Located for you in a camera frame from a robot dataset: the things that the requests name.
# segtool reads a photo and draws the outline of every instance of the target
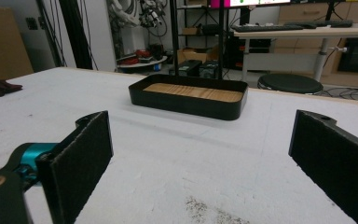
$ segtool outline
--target wooden tray bottom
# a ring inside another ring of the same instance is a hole
[[[144,91],[154,91],[174,95],[191,96],[228,103],[238,102],[242,99],[243,96],[243,93],[239,91],[223,91],[201,87],[173,85],[167,83],[152,84],[145,88]]]

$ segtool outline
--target black tray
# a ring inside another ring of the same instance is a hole
[[[169,91],[156,91],[155,87],[162,86]],[[130,85],[129,90],[134,105],[234,120],[240,117],[245,106],[248,84],[200,77],[152,75]]]

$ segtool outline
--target computer screen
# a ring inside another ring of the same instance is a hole
[[[290,4],[290,0],[211,0],[211,8],[219,8],[220,1],[224,1],[225,7],[248,7],[248,6],[273,6]]]

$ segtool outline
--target black stool seat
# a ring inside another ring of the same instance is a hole
[[[293,74],[264,75],[258,79],[257,87],[274,91],[307,94],[317,93],[324,88],[320,82],[313,78]]]

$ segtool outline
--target white table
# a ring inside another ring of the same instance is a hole
[[[22,143],[60,142],[108,110],[115,155],[76,223],[354,223],[288,150],[297,109],[358,136],[357,105],[250,89],[223,121],[132,105],[142,78],[56,68],[10,80],[23,90],[0,98],[0,168]],[[25,195],[34,223],[50,223],[42,188]]]
[[[294,31],[238,33],[234,36],[246,39],[243,52],[242,80],[246,80],[247,70],[276,71],[313,71],[313,78],[320,81],[327,54],[328,41],[331,38],[358,38],[358,28],[326,28],[304,29]],[[318,54],[278,54],[249,53],[251,39],[275,38],[321,38],[322,45]]]

